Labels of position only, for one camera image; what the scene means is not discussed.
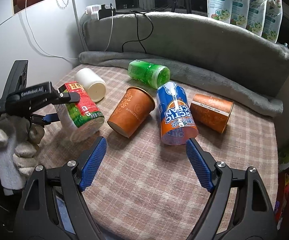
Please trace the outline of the left hand in grey glove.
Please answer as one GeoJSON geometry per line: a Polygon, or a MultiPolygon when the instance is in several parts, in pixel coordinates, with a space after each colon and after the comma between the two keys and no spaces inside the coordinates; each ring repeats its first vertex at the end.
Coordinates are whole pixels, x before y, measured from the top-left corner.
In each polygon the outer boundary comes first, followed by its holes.
{"type": "Polygon", "coordinates": [[[0,117],[0,182],[5,195],[24,188],[38,165],[42,126],[27,119],[2,114],[0,117]]]}

